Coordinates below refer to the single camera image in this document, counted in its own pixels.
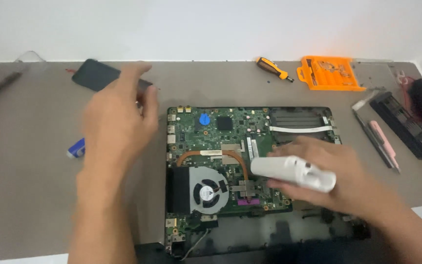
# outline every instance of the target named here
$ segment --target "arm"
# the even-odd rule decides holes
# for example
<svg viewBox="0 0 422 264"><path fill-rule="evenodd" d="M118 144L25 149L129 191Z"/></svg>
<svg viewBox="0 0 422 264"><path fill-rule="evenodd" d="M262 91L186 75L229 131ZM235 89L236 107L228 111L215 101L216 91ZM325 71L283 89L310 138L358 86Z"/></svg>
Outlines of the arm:
<svg viewBox="0 0 422 264"><path fill-rule="evenodd" d="M137 94L138 79L149 69L145 63L124 67L120 77L96 93L85 109L86 154L76 177L70 264L136 263L122 182L158 128L156 89Z"/></svg>
<svg viewBox="0 0 422 264"><path fill-rule="evenodd" d="M337 175L335 188L328 194L269 180L296 200L304 200L365 219L387 238L402 263L422 263L422 219L400 197L367 174L353 149L308 137L297 137L277 147L268 156L296 155Z"/></svg>

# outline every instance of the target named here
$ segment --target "purple thermal pad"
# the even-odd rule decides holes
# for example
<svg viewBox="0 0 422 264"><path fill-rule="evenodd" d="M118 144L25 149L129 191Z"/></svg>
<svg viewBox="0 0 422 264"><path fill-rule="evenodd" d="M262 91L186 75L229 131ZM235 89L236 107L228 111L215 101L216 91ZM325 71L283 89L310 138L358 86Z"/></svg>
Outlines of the purple thermal pad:
<svg viewBox="0 0 422 264"><path fill-rule="evenodd" d="M252 199L249 201L247 201L246 199L240 199L237 200L237 204L238 205L255 205L255 204L260 204L260 199Z"/></svg>

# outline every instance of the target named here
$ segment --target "right hand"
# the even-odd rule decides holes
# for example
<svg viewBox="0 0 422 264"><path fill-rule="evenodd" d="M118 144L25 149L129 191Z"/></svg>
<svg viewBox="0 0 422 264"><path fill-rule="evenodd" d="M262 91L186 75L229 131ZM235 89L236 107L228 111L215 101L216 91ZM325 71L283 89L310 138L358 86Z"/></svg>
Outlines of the right hand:
<svg viewBox="0 0 422 264"><path fill-rule="evenodd" d="M327 194L275 179L268 180L268 187L279 188L293 200L308 201L367 221L381 220L392 209L404 207L394 191L364 171L356 152L348 146L299 136L289 144L274 148L267 156L290 155L303 158L321 170L332 171L337 177L335 188Z"/></svg>

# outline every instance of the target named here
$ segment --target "chip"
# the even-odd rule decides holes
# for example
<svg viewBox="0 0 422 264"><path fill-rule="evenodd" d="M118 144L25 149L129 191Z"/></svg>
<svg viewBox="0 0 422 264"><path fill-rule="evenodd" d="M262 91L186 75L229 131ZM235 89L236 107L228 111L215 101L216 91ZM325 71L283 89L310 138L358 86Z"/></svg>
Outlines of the chip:
<svg viewBox="0 0 422 264"><path fill-rule="evenodd" d="M231 117L217 117L216 118L216 127L218 130L232 130L232 118Z"/></svg>

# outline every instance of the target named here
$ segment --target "blue object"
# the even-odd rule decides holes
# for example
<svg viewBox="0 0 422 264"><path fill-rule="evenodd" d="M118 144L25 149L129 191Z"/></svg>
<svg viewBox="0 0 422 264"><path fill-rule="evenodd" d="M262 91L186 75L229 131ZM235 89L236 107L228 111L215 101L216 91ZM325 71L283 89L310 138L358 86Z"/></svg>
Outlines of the blue object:
<svg viewBox="0 0 422 264"><path fill-rule="evenodd" d="M72 159L84 156L86 153L86 143L84 138L77 141L72 147L67 150L66 155Z"/></svg>
<svg viewBox="0 0 422 264"><path fill-rule="evenodd" d="M200 124L202 125L208 125L210 123L210 118L207 114L201 114L200 116Z"/></svg>

